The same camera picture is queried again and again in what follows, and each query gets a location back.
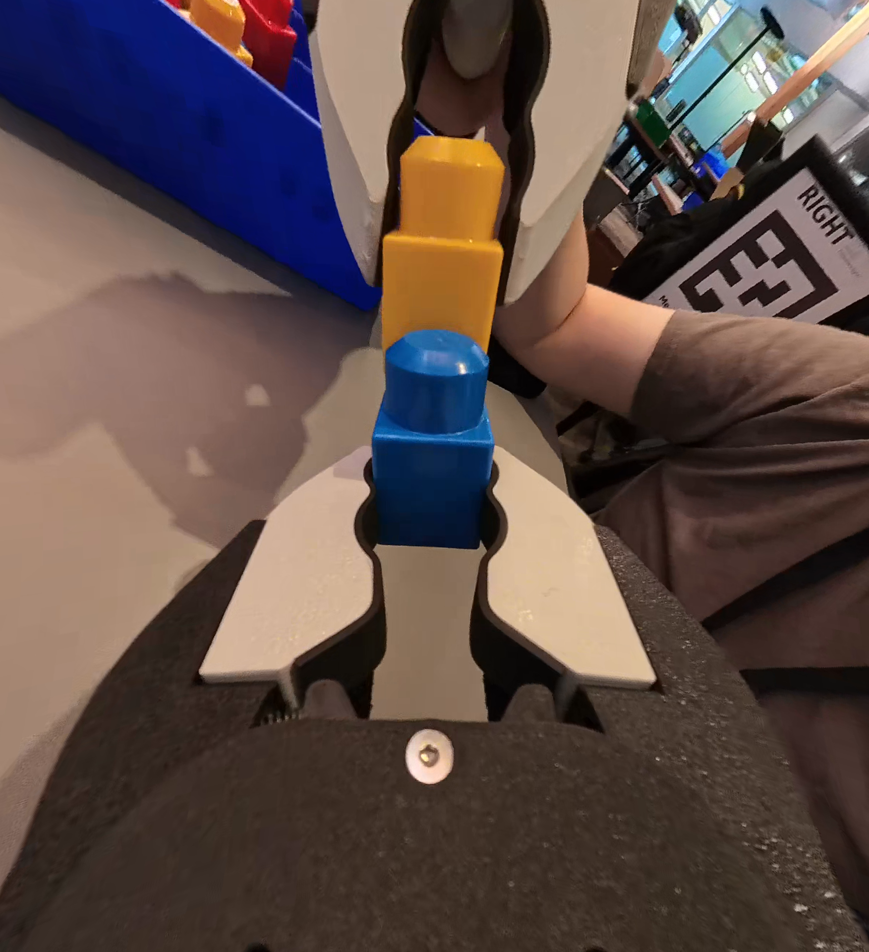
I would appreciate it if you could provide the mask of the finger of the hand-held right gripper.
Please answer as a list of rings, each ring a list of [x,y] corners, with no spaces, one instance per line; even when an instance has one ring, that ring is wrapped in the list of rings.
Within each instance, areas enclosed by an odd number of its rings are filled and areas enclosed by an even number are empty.
[[[410,1],[322,1],[309,38],[333,196],[357,267],[381,283],[382,244],[396,217],[393,130],[405,117]]]
[[[582,209],[627,106],[638,9],[633,1],[513,3],[498,303],[524,294]]]

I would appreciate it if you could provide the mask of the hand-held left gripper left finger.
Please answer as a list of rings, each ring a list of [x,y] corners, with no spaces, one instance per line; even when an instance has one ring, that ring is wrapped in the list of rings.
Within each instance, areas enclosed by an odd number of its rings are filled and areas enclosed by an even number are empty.
[[[369,459],[357,449],[271,511],[200,666],[204,682],[299,684],[302,661],[369,611],[374,568],[355,531]]]

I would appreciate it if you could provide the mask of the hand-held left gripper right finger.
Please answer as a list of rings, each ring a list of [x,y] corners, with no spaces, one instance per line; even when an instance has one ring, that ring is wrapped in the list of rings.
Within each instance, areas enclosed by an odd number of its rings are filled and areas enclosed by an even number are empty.
[[[494,468],[488,513],[498,529],[479,567],[486,636],[523,649],[553,684],[655,684],[591,519],[502,447]]]

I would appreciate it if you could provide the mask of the pile of toy blocks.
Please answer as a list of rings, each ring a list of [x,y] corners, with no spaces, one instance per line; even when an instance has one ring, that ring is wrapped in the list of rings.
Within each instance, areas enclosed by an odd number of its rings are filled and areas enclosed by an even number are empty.
[[[167,1],[275,89],[284,90],[298,32],[291,1]]]

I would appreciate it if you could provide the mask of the blue two-stud block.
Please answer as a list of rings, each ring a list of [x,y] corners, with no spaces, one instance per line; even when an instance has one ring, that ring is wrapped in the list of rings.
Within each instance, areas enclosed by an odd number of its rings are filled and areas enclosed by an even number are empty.
[[[445,329],[415,330],[385,352],[371,437],[378,541],[476,549],[492,470],[488,355]]]

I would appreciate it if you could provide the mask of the yellow one-stud block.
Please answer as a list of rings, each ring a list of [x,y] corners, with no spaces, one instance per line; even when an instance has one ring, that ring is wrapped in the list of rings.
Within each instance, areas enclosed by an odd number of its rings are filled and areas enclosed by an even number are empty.
[[[399,223],[382,246],[384,351],[428,329],[488,350],[504,261],[495,237],[504,176],[480,139],[420,137],[402,155]]]

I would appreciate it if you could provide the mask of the plain blue object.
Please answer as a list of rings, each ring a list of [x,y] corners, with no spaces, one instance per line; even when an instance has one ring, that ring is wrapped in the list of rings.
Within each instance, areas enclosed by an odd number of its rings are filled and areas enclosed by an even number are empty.
[[[0,94],[345,301],[376,307],[310,71],[274,89],[167,2],[0,2]]]

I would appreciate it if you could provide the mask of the person's right hand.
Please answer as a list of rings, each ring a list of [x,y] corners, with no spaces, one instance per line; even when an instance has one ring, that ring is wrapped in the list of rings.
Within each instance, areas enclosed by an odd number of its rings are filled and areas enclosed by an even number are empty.
[[[474,79],[457,74],[440,42],[432,42],[415,111],[436,135],[474,138],[483,130],[498,151],[510,140],[504,113],[504,85],[510,47],[504,46],[491,69]]]

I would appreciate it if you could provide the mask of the green box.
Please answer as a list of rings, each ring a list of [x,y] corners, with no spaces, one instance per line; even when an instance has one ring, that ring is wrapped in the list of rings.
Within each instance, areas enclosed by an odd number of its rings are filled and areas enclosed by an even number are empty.
[[[662,149],[666,146],[671,132],[664,118],[655,109],[654,104],[648,99],[637,104],[633,115],[635,122],[642,129],[642,135],[646,137],[656,149]]]

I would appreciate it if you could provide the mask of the black floor lamp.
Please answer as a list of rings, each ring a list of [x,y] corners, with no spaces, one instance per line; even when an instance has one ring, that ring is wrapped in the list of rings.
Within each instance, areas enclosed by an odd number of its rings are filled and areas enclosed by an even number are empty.
[[[763,4],[738,5],[718,43],[725,63],[704,104],[704,131],[693,131],[717,156],[737,158],[756,122],[768,123],[768,102],[785,81],[785,31]]]

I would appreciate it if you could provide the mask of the person's brown shirt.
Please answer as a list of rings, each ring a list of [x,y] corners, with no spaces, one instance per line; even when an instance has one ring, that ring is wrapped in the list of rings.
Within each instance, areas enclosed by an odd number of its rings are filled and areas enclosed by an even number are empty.
[[[669,448],[597,520],[746,679],[869,929],[869,337],[676,314],[631,421]]]

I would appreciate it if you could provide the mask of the framed marker sign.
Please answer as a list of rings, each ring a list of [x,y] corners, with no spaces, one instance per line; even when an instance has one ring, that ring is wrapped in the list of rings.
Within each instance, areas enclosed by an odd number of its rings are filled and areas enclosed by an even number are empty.
[[[672,310],[767,316],[869,337],[869,198],[819,137],[653,227],[608,288]]]

